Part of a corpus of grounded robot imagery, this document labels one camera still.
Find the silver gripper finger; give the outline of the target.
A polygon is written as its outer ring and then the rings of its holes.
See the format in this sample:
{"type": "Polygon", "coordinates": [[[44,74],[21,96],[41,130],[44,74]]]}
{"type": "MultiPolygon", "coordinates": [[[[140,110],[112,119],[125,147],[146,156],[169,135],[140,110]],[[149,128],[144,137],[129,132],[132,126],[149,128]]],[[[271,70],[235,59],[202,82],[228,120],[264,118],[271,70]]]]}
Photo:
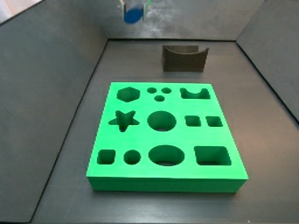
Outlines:
{"type": "Polygon", "coordinates": [[[117,0],[117,1],[120,3],[121,12],[125,13],[125,7],[126,7],[125,1],[124,0],[117,0]]]}
{"type": "Polygon", "coordinates": [[[149,11],[150,4],[153,0],[145,0],[145,3],[142,5],[142,21],[145,21],[146,12],[149,11]]]}

